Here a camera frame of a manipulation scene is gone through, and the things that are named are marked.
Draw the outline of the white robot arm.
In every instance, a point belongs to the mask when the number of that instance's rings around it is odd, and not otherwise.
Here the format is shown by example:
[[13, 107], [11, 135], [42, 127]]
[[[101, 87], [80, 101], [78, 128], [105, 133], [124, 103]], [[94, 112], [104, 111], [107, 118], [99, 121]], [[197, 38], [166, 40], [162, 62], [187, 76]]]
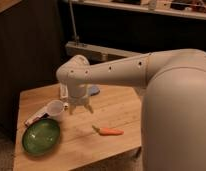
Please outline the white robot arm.
[[89, 84], [144, 88], [143, 171], [206, 171], [206, 52], [159, 51], [95, 65], [76, 55], [56, 76], [70, 110], [89, 105]]

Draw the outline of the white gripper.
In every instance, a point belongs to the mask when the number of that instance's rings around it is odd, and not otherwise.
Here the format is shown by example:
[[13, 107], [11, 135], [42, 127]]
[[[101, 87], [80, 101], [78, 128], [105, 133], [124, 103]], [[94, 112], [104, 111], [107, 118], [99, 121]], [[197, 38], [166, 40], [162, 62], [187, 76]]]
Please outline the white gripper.
[[90, 112], [94, 113], [93, 108], [89, 103], [88, 87], [85, 84], [81, 85], [68, 85], [68, 102], [69, 104], [69, 114], [73, 114], [73, 106], [85, 106], [85, 108]]

